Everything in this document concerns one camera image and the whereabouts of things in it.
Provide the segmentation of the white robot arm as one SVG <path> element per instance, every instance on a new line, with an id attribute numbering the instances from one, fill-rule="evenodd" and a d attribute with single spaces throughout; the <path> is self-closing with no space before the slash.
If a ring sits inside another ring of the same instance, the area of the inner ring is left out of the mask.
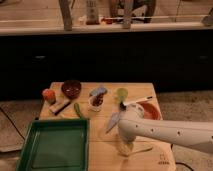
<path id="1" fill-rule="evenodd" d="M 125 144 L 140 136 L 213 154 L 213 122 L 146 119 L 145 109 L 138 103 L 122 112 L 118 132 Z"/>

